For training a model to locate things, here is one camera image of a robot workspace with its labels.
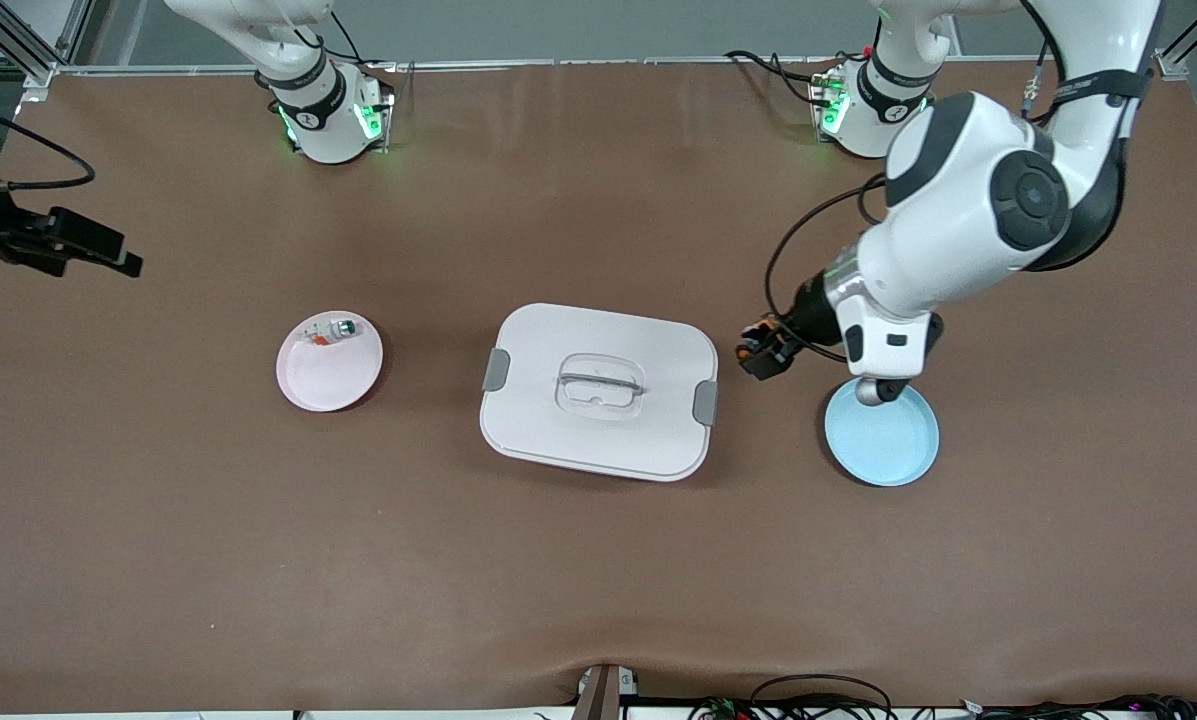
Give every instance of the gray latch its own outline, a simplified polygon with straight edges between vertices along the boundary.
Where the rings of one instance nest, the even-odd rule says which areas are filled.
[[[712,428],[718,414],[718,383],[699,382],[695,386],[695,399],[691,402],[691,416],[704,427]]]
[[[499,347],[493,347],[492,356],[487,359],[487,374],[484,376],[484,392],[496,392],[505,388],[509,377],[510,354]]]

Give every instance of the small bottle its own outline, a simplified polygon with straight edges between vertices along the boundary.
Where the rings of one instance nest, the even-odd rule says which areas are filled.
[[[314,344],[332,344],[347,337],[354,337],[354,321],[318,321],[305,328],[305,340]]]

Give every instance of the black cable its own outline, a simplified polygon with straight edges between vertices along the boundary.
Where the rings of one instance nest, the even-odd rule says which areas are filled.
[[[1037,63],[1033,65],[1033,79],[1031,79],[1029,83],[1035,83],[1035,85],[1038,86],[1043,85],[1043,63],[1046,63],[1047,50],[1050,49],[1051,45],[1049,44],[1047,38],[1043,37],[1043,47],[1040,50],[1038,50],[1038,61]],[[1034,115],[1034,117],[1029,117],[1029,109],[1032,109],[1032,106],[1033,106],[1033,100],[1027,100],[1026,105],[1020,106],[1020,117],[1028,120],[1028,122],[1035,126],[1046,124],[1047,120],[1051,120],[1051,115],[1055,114],[1056,111],[1056,104],[1055,102],[1052,102],[1051,106],[1047,108],[1045,111],[1043,111],[1041,115]]]
[[[810,213],[808,213],[804,216],[807,216],[807,219],[814,218],[814,216],[816,216],[816,214],[820,210],[826,209],[826,208],[831,208],[831,206],[834,205],[836,202],[841,202],[843,200],[845,200],[847,197],[851,197],[851,195],[853,195],[853,193],[863,193],[863,188],[864,187],[862,184],[862,187],[855,188],[855,190],[852,190],[850,193],[843,193],[841,195],[837,196],[836,199],[827,200],[826,202],[822,202],[816,209],[810,210]],[[881,697],[882,701],[886,703],[887,714],[889,714],[892,716],[895,715],[895,714],[892,714],[892,712],[891,712],[891,696],[889,696],[889,694],[887,694],[886,691],[883,691],[883,689],[880,688],[879,685],[874,685],[871,682],[861,681],[859,678],[851,678],[850,675],[831,675],[831,673],[784,675],[784,676],[780,676],[780,678],[773,678],[771,681],[767,681],[766,683],[759,684],[758,688],[754,688],[753,692],[749,692],[749,703],[752,704],[758,698],[758,694],[762,692],[764,689],[767,689],[767,688],[771,688],[773,685],[778,685],[778,684],[782,684],[782,683],[794,683],[794,682],[798,682],[798,681],[834,681],[834,683],[849,683],[849,684],[853,684],[853,685],[859,685],[862,688],[871,689],[871,691],[877,692],[879,697]]]
[[[709,707],[712,702],[713,698],[706,698],[695,703],[695,707],[691,708],[691,712],[688,716],[686,716],[686,720],[695,720],[698,712],[704,710],[704,708]]]
[[[357,50],[357,43],[350,36],[350,31],[345,29],[345,23],[341,23],[341,18],[338,18],[335,10],[332,11],[332,22],[336,23],[336,28],[341,28],[341,35],[345,36],[345,41],[350,44],[350,53],[354,53],[357,63],[361,65],[361,54]]]
[[[266,81],[263,74],[260,74],[260,71],[256,71],[255,74],[251,75],[251,80],[253,83],[256,83],[256,85],[259,85],[260,87],[273,91],[273,87],[269,87],[269,81]],[[274,97],[273,100],[269,100],[269,104],[265,105],[265,110],[269,110],[273,114],[278,114],[278,98]]]
[[[880,704],[877,702],[851,697],[847,696],[847,694],[840,692],[810,692],[803,694],[803,696],[785,698],[780,702],[794,703],[797,707],[825,707],[825,710],[820,710],[813,716],[825,716],[831,712],[839,710],[846,712],[846,714],[856,716],[859,720],[864,720],[864,718],[858,714],[858,710],[867,710],[869,719],[873,718],[871,713],[874,710],[881,710],[889,718],[889,720],[899,720],[899,716],[897,716],[897,714],[891,709],[891,702]]]
[[[865,184],[864,191],[855,196],[855,209],[859,210],[859,216],[864,218],[864,222],[869,222],[870,225],[882,224],[882,220],[874,218],[873,214],[869,214],[869,209],[864,206],[864,195],[865,193],[874,190],[874,188],[886,187],[887,184],[886,179],[887,179],[886,172],[876,173],[876,176],[873,176],[871,178],[864,181]]]
[[[341,20],[339,20],[339,18],[336,18],[336,13],[334,13],[334,12],[332,13],[332,19],[336,20],[336,26],[338,28],[341,28],[341,33],[345,35],[345,39],[350,42],[350,47],[351,47],[352,50],[354,50],[354,54],[350,55],[347,53],[338,53],[336,50],[332,50],[327,45],[327,41],[323,41],[323,36],[318,35],[316,32],[314,33],[314,37],[318,41],[318,42],[316,42],[316,44],[314,44],[314,42],[310,42],[309,39],[306,39],[304,35],[300,35],[300,29],[299,28],[292,28],[292,32],[296,32],[296,37],[300,38],[300,42],[304,42],[305,47],[312,47],[314,50],[326,50],[327,54],[330,55],[332,57],[339,57],[341,60],[348,60],[348,61],[351,61],[351,63],[354,63],[354,65],[384,63],[384,60],[364,60],[364,59],[361,59],[361,55],[359,55],[359,53],[357,53],[357,45],[354,45],[354,38],[351,38],[350,33],[345,31],[345,26],[344,26],[344,24],[341,24]]]
[[[776,273],[776,263],[780,261],[782,252],[785,252],[785,246],[789,245],[789,242],[792,240],[795,234],[797,234],[798,231],[803,228],[803,225],[812,222],[812,219],[814,216],[824,213],[824,210],[832,208],[832,206],[839,205],[839,202],[849,200],[850,197],[863,195],[863,193],[873,190],[874,187],[881,187],[881,184],[871,184],[871,181],[868,181],[867,183],[862,184],[862,187],[855,187],[845,193],[839,193],[839,195],[830,197],[825,202],[818,205],[816,208],[809,209],[807,214],[796,220],[792,227],[786,230],[785,236],[780,238],[780,242],[776,243],[776,250],[772,251],[771,260],[767,260],[767,270],[766,273],[762,274],[762,294],[767,299],[767,311],[770,311],[772,318],[776,318],[776,324],[780,325],[780,330],[784,331],[785,334],[789,334],[789,337],[798,341],[800,343],[802,343],[802,346],[807,347],[808,350],[814,352],[814,354],[818,354],[819,356],[826,356],[827,359],[834,360],[838,364],[845,364],[846,358],[837,354],[837,352],[826,350],[826,348],[822,348],[816,343],[804,341],[802,337],[798,336],[797,332],[790,329],[784,321],[780,319],[780,310],[776,309],[776,299],[771,292],[771,277],[772,274]],[[764,688],[771,687],[772,684],[786,683],[795,679],[839,679],[839,678],[846,678],[846,676],[845,675],[786,675],[785,678],[776,678],[774,681],[768,681],[767,683],[758,685],[758,689],[755,689],[754,694],[758,694],[758,691],[761,691]],[[847,682],[847,683],[853,682],[853,678],[841,682]],[[882,697],[887,700],[887,706],[891,707],[891,698],[887,697],[886,692],[882,692],[881,689],[877,689],[876,685],[864,683],[863,681],[858,681],[857,683],[863,684],[864,687],[868,687],[870,689],[876,689],[876,691],[882,694]],[[753,696],[749,697],[749,702],[753,702]]]
[[[1092,716],[1107,720],[1107,710],[1150,712],[1156,720],[1195,720],[1197,703],[1175,696],[1156,694],[1129,694],[1128,696],[1090,704],[1061,704],[1046,702],[1028,707],[990,707],[978,720],[1090,720]]]
[[[755,704],[754,710],[761,712],[761,714],[764,714],[767,718],[767,720],[786,720],[786,718],[789,716],[789,712],[784,710],[780,710],[780,716],[772,715],[771,710],[767,710],[766,707],[762,707],[760,704]]]
[[[66,147],[51,142],[48,138],[43,138],[38,133],[31,132],[31,129],[20,127],[13,122],[13,120],[5,118],[2,115],[0,115],[0,126],[13,129],[13,132],[18,132],[23,136],[30,138],[30,140],[49,147],[49,150],[55,150],[60,155],[66,155],[66,158],[77,164],[78,167],[83,169],[83,176],[63,181],[10,182],[7,183],[8,190],[63,190],[63,188],[79,187],[80,184],[87,184],[89,182],[96,179],[96,169],[91,167],[90,163],[74,154],[73,151],[66,150]]]
[[[812,77],[804,77],[804,74],[802,73],[791,73],[789,71],[780,73],[780,71],[778,71],[774,67],[774,65],[767,63],[767,60],[762,60],[761,57],[754,55],[748,50],[731,50],[731,53],[723,55],[723,57],[730,57],[731,60],[735,60],[736,57],[743,57],[745,60],[749,60],[752,61],[752,63],[758,65],[759,68],[767,71],[767,73],[777,75],[785,74],[785,77],[789,77],[790,79],[796,79],[796,81],[798,83],[812,83]]]
[[[869,45],[869,51],[873,51],[874,47],[879,45],[880,37],[882,37],[882,16],[879,16],[879,24],[876,24],[876,26],[873,26],[873,44]],[[865,55],[864,53],[846,53],[844,50],[837,51],[834,56],[841,60],[853,60],[857,61],[857,63],[859,63],[859,61],[869,59],[869,56]]]
[[[780,73],[782,81],[785,81],[785,87],[788,87],[789,91],[794,93],[794,97],[798,97],[800,100],[807,102],[808,105],[814,105],[818,108],[830,106],[827,100],[820,100],[816,97],[802,94],[802,92],[798,92],[798,89],[794,87],[794,83],[791,83],[790,74],[785,72],[785,65],[780,65],[780,55],[776,55],[774,53],[772,53],[771,63],[776,65],[776,72]]]

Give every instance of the box handle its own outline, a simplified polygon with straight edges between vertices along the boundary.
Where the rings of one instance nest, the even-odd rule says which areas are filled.
[[[634,391],[634,395],[643,395],[645,389],[640,384],[634,382],[626,382],[621,378],[603,378],[602,376],[589,376],[585,373],[561,373],[558,376],[558,384],[565,386],[567,383],[597,383],[603,384],[603,386],[615,386],[630,389]]]

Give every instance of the metal frame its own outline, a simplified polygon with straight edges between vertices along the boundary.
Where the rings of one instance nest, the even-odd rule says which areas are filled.
[[[1189,67],[1184,60],[1190,53],[1193,53],[1195,47],[1197,47],[1197,18],[1193,18],[1193,22],[1189,23],[1189,28],[1184,28],[1184,32],[1171,41],[1169,45],[1156,49],[1155,56],[1159,69],[1162,72],[1162,79],[1180,81],[1180,79],[1189,78]]]
[[[784,63],[822,63],[832,55],[789,55]],[[950,55],[949,63],[1017,63],[1037,60],[1037,55]],[[666,57],[630,57],[625,60],[454,60],[432,63],[369,63],[367,67],[385,73],[490,72],[529,67],[529,65],[731,65],[748,60],[731,60],[721,55],[681,55]],[[255,65],[68,65],[59,69],[67,77],[250,77]]]
[[[45,87],[66,61],[25,20],[0,0],[0,53],[28,78],[28,87]]]
[[[83,39],[83,30],[87,26],[87,20],[91,18],[91,10],[95,8],[96,0],[73,0],[73,8],[69,10],[69,17],[63,20],[63,28],[60,29],[60,37],[55,41],[55,49],[59,50],[60,55],[73,65],[78,60],[78,41]]]

